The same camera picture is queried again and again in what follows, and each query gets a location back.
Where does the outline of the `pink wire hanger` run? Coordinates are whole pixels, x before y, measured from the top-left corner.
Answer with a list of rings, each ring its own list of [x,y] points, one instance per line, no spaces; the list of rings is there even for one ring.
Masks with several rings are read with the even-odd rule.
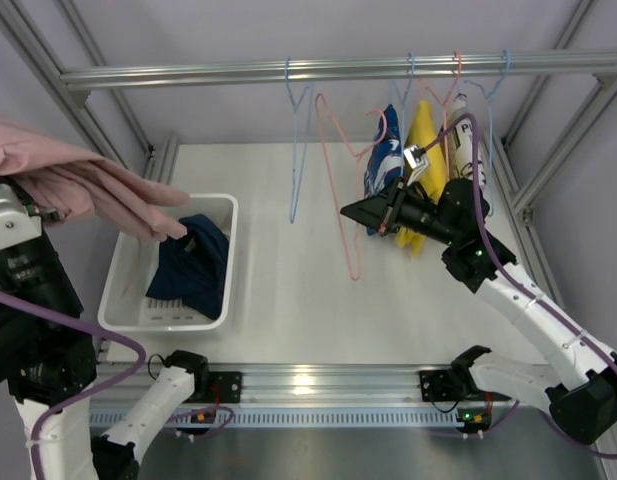
[[[329,107],[328,101],[323,93],[318,93],[314,100],[314,111],[316,114],[316,123],[317,123],[317,131],[320,140],[320,145],[322,147],[323,158],[326,166],[326,172],[328,176],[329,187],[332,195],[337,226],[339,229],[339,235],[343,247],[344,258],[347,268],[347,273],[351,281],[357,282],[363,276],[363,256],[359,246],[359,238],[361,234],[361,227],[357,225],[354,230],[354,235],[352,237],[352,244],[349,244],[347,239],[346,230],[343,225],[343,215],[341,214],[341,202],[339,199],[337,186],[334,178],[332,162],[329,155],[328,150],[328,142],[325,137],[325,120],[327,118],[335,127],[339,139],[346,147],[348,153],[355,161],[355,192],[358,196],[361,196],[363,193],[363,185],[361,178],[361,162],[364,157],[369,154],[374,147],[379,145],[381,141],[385,138],[388,131],[388,122],[384,112],[380,109],[373,109],[366,113],[367,116],[377,115],[379,117],[379,137],[376,140],[373,140],[370,144],[368,144],[362,150],[355,150],[352,146],[351,141],[348,139],[343,127],[341,126],[339,120],[332,112]]]

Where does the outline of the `light blue wire hanger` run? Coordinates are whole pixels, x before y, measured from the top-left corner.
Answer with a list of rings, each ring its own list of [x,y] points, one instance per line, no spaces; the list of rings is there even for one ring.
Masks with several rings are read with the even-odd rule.
[[[297,210],[299,206],[299,200],[301,195],[301,187],[303,181],[303,174],[305,168],[305,161],[307,155],[307,135],[310,131],[310,124],[312,120],[312,106],[308,106],[306,114],[306,122],[304,128],[304,138],[302,144],[302,150],[299,150],[300,129],[299,129],[299,112],[302,106],[302,102],[305,99],[311,101],[314,95],[314,84],[309,83],[303,87],[301,93],[296,96],[291,87],[290,81],[290,62],[291,58],[288,57],[284,65],[284,83],[288,99],[291,104],[293,114],[293,137],[292,137],[292,164],[291,164],[291,197],[289,205],[289,222],[294,225],[297,217]]]

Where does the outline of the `navy blue trousers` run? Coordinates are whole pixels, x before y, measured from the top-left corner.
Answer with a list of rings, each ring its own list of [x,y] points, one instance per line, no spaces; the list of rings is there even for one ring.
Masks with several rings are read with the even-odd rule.
[[[205,215],[180,219],[186,234],[159,245],[158,265],[146,296],[180,300],[210,320],[222,312],[229,239]]]

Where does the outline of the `pink trousers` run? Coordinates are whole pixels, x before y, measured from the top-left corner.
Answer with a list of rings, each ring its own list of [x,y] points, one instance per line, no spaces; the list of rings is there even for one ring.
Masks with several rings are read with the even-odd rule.
[[[22,188],[61,223],[97,215],[138,238],[180,239],[187,228],[163,213],[190,196],[140,177],[90,150],[0,116],[0,180]]]

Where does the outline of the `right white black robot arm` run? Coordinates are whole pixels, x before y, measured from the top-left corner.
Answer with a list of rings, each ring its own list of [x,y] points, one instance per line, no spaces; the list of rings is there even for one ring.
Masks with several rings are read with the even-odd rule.
[[[486,230],[488,209],[467,179],[449,181],[439,201],[395,179],[340,212],[376,232],[405,227],[443,244],[441,260],[452,278],[498,311],[544,359],[531,365],[473,346],[447,371],[459,399],[508,397],[549,416],[572,441],[592,445],[617,423],[617,352],[569,317]]]

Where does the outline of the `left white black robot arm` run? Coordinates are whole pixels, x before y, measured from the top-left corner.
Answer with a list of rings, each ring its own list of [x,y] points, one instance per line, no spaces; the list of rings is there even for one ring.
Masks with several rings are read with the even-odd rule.
[[[0,382],[23,421],[35,479],[135,479],[175,410],[210,384],[205,357],[182,350],[124,420],[93,436],[95,328],[47,235],[0,250]]]

